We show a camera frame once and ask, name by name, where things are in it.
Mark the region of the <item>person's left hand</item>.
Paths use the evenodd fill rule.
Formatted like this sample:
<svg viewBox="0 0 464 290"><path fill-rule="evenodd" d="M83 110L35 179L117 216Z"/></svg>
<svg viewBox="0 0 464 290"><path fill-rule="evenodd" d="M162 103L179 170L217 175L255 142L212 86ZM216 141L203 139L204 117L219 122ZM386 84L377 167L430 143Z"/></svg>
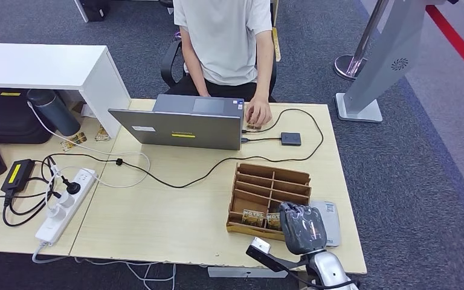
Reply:
<svg viewBox="0 0 464 290"><path fill-rule="evenodd" d="M246 123L253 128L261 128L272 119L268 97L255 95L246 108Z"/></svg>

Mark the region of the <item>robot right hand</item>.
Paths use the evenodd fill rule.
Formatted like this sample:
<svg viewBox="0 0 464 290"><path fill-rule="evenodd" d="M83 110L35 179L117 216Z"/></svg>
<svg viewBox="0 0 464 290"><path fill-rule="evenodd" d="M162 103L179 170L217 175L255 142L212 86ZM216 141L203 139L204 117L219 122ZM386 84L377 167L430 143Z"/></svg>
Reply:
<svg viewBox="0 0 464 290"><path fill-rule="evenodd" d="M285 243L291 253L304 255L326 247L327 234L318 208L282 202L279 213Z"/></svg>

